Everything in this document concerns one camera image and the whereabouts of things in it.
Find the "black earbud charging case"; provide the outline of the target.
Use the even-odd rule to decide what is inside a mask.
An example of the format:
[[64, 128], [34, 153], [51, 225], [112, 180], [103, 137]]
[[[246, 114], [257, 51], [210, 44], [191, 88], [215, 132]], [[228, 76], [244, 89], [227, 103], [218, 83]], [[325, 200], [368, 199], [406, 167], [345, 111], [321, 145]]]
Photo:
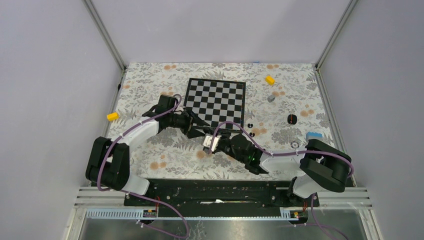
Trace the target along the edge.
[[287, 123], [290, 125], [296, 125], [298, 122], [298, 117], [295, 114], [289, 114], [287, 116]]

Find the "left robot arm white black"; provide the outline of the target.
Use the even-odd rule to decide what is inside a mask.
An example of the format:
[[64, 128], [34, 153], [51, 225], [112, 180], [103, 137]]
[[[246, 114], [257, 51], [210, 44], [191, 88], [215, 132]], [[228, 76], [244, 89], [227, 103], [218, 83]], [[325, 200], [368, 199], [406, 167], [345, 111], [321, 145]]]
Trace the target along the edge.
[[207, 137], [215, 130], [190, 107], [180, 107], [181, 100], [180, 94], [163, 94], [158, 103], [145, 112], [135, 125], [115, 139], [102, 136], [96, 138], [85, 178], [96, 183], [100, 191], [134, 193], [142, 205], [152, 204], [155, 192], [149, 188], [150, 182], [130, 170], [132, 151], [167, 128], [179, 129], [189, 139]]

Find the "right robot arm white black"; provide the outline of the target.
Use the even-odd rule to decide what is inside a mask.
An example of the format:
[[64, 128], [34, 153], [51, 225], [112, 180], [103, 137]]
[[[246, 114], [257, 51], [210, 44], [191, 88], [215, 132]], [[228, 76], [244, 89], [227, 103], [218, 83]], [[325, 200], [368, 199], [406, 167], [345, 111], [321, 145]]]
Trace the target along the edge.
[[319, 139], [310, 139], [293, 151], [266, 151], [242, 134], [213, 136], [204, 146], [213, 154], [225, 153], [255, 175], [302, 171], [304, 174], [294, 177], [286, 193], [287, 201], [293, 206], [301, 205], [314, 193], [344, 192], [354, 172], [351, 157]]

